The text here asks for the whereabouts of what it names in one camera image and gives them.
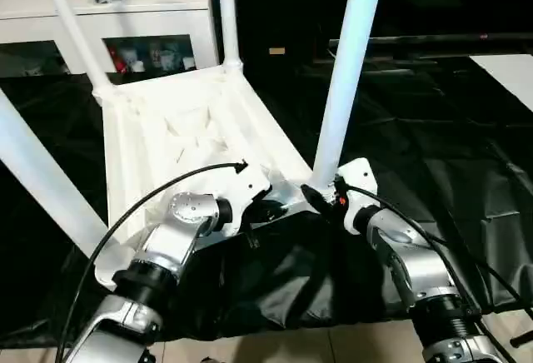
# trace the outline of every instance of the black tarp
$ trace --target black tarp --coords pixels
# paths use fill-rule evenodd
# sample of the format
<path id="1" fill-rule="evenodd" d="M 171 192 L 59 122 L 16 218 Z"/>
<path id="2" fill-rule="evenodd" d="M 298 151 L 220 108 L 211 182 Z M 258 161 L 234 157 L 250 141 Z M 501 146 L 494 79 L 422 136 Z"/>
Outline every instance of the black tarp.
<path id="1" fill-rule="evenodd" d="M 247 73 L 309 164 L 330 75 L 331 67 L 280 65 Z M 87 80 L 24 79 L 0 87 L 105 217 L 101 118 Z M 531 301 L 532 132 L 533 113 L 468 58 L 372 63 L 362 75 L 342 162 L 368 158 L 380 195 L 452 244 L 464 240 Z M 8 199 L 0 347 L 51 346 L 85 258 L 7 170 L 1 175 Z M 485 311 L 512 307 L 492 278 L 464 256 L 451 259 Z M 105 295 L 90 282 L 72 334 Z M 167 340 L 402 316 L 390 277 L 366 243 L 311 213 L 198 252 L 172 300 Z"/>

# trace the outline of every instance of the white cabinet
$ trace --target white cabinet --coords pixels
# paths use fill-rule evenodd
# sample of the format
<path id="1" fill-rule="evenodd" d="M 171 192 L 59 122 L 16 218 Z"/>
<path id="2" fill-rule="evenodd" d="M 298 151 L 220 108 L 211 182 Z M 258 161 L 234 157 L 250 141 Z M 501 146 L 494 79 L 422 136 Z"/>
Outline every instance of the white cabinet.
<path id="1" fill-rule="evenodd" d="M 123 0 L 105 5 L 68 1 L 106 72 L 116 71 L 108 48 L 123 38 L 133 42 L 135 37 L 147 37 L 134 42 L 142 45 L 158 36 L 162 42 L 168 42 L 167 36 L 184 36 L 176 40 L 185 40 L 183 48 L 191 49 L 196 67 L 218 64 L 210 0 Z M 55 42 L 72 74 L 85 72 L 52 0 L 0 0 L 0 44 L 46 41 Z M 0 77 L 5 76 L 1 57 L 2 45 Z"/>

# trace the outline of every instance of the glass cabinet door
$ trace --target glass cabinet door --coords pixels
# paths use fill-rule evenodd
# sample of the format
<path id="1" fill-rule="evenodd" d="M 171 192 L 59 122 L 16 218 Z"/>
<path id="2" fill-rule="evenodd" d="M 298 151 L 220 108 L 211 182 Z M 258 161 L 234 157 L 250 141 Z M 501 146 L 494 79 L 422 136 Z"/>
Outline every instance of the glass cabinet door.
<path id="1" fill-rule="evenodd" d="M 70 74 L 54 41 L 0 44 L 0 77 Z"/>
<path id="2" fill-rule="evenodd" d="M 104 38 L 115 70 L 145 72 L 146 78 L 196 69 L 188 35 Z"/>

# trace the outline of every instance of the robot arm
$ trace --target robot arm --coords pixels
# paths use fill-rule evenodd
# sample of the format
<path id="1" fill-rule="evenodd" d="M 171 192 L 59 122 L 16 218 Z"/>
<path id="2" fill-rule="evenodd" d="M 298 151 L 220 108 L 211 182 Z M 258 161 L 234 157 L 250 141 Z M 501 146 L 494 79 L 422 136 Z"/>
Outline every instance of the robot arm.
<path id="1" fill-rule="evenodd" d="M 365 174 L 371 174 L 366 161 L 365 164 Z M 350 233 L 362 234 L 380 262 L 391 271 L 398 294 L 424 347 L 425 362 L 501 363 L 496 348 L 477 329 L 470 309 L 436 251 L 395 212 L 341 185 L 346 184 L 344 181 L 361 184 L 360 170 L 354 172 L 344 167 L 339 172 L 344 176 L 337 182 L 337 191 L 341 191 L 346 208 L 344 227 Z"/>
<path id="2" fill-rule="evenodd" d="M 259 168 L 246 167 L 220 197 L 175 195 L 129 267 L 113 276 L 117 288 L 102 301 L 65 362 L 153 363 L 147 346 L 162 329 L 197 239 L 214 231 L 235 235 L 246 207 L 269 188 Z"/>

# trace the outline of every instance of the tiled floor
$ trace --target tiled floor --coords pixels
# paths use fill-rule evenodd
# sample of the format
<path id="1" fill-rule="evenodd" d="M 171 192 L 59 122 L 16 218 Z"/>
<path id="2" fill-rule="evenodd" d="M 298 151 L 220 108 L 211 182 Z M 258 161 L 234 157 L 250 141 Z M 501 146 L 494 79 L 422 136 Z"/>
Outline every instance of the tiled floor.
<path id="1" fill-rule="evenodd" d="M 521 311 L 486 317 L 486 323 L 519 363 L 533 361 L 533 346 L 514 350 L 509 339 L 533 328 Z M 423 363 L 421 344 L 410 321 L 338 326 L 226 338 L 156 344 L 157 363 Z M 0 363 L 53 363 L 55 350 L 1 351 Z"/>

